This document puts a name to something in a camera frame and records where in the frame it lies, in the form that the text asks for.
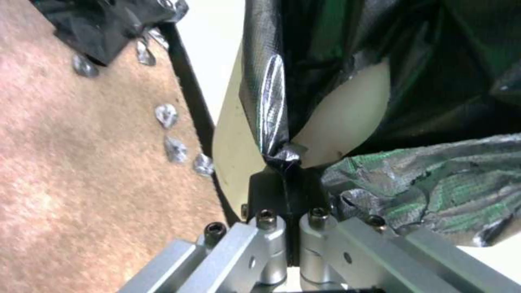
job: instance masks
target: green mesh fabric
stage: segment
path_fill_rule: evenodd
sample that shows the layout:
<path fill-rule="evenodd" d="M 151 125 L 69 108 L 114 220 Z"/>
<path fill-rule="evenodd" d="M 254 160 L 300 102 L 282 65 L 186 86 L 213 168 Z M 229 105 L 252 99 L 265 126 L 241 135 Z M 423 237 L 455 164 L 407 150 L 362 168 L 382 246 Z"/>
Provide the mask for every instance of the green mesh fabric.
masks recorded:
<path fill-rule="evenodd" d="M 498 235 L 483 230 L 503 229 L 495 223 L 521 207 L 520 168 L 517 134 L 348 157 L 322 183 L 341 219 L 377 214 L 398 234 L 423 225 L 483 246 Z"/>

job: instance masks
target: white wall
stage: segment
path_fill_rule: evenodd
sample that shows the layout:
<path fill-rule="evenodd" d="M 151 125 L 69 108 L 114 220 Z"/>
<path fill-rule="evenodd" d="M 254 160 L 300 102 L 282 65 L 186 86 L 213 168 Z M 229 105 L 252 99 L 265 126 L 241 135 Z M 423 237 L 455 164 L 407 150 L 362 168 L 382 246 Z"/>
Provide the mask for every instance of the white wall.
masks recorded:
<path fill-rule="evenodd" d="M 177 28 L 215 125 L 242 39 L 244 0 L 187 3 Z"/>

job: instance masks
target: black plastic bag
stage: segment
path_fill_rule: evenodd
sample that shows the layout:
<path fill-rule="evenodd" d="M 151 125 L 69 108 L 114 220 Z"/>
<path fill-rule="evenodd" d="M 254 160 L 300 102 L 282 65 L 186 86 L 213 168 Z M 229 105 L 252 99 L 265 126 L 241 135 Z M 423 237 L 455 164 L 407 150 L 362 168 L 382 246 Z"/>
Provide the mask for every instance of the black plastic bag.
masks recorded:
<path fill-rule="evenodd" d="M 184 0 L 31 0 L 56 27 L 64 43 L 90 60 L 108 65 L 146 28 L 176 22 L 188 11 Z"/>
<path fill-rule="evenodd" d="M 353 153 L 521 131 L 519 1 L 246 1 L 240 98 L 265 158 L 384 58 L 387 111 Z"/>

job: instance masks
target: metal bar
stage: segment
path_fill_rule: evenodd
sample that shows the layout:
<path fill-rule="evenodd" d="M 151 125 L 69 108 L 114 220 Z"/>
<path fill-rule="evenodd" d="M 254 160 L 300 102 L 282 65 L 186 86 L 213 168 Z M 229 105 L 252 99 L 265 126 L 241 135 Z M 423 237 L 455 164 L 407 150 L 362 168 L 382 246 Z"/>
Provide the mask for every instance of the metal bar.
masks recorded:
<path fill-rule="evenodd" d="M 176 240 L 133 276 L 119 292 L 173 292 L 194 271 L 204 256 L 203 247 Z"/>
<path fill-rule="evenodd" d="M 178 292 L 250 292 L 268 259 L 264 235 L 236 223 Z"/>
<path fill-rule="evenodd" d="M 426 229 L 395 243 L 463 292 L 521 292 L 521 286 Z"/>
<path fill-rule="evenodd" d="M 351 288 L 386 292 L 458 292 L 357 218 L 340 222 L 324 259 Z"/>

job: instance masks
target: screw hole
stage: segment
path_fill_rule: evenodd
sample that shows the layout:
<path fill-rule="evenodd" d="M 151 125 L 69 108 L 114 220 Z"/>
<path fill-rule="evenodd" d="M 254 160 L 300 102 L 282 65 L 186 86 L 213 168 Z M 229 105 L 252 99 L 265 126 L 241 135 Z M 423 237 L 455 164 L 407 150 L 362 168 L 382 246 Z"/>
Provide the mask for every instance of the screw hole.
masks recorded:
<path fill-rule="evenodd" d="M 208 226 L 208 231 L 211 233 L 219 233 L 222 231 L 222 225 L 219 223 L 212 223 Z"/>
<path fill-rule="evenodd" d="M 250 263 L 249 263 L 248 267 L 249 267 L 250 269 L 252 269 L 254 266 L 255 266 L 255 258 L 254 258 L 254 257 L 251 257 L 251 258 L 250 258 Z"/>
<path fill-rule="evenodd" d="M 386 225 L 386 220 L 377 215 L 370 215 L 367 219 L 367 224 L 373 227 L 382 227 Z"/>
<path fill-rule="evenodd" d="M 261 219 L 269 219 L 269 218 L 273 218 L 273 212 L 271 210 L 262 210 L 260 212 L 260 217 Z"/>
<path fill-rule="evenodd" d="M 353 260 L 351 259 L 351 256 L 349 255 L 349 253 L 347 252 L 344 252 L 344 259 L 345 261 L 348 263 L 348 264 L 351 264 L 353 262 Z"/>
<path fill-rule="evenodd" d="M 315 208 L 311 209 L 311 215 L 317 216 L 317 217 L 324 217 L 327 215 L 327 212 L 322 207 L 315 207 Z"/>

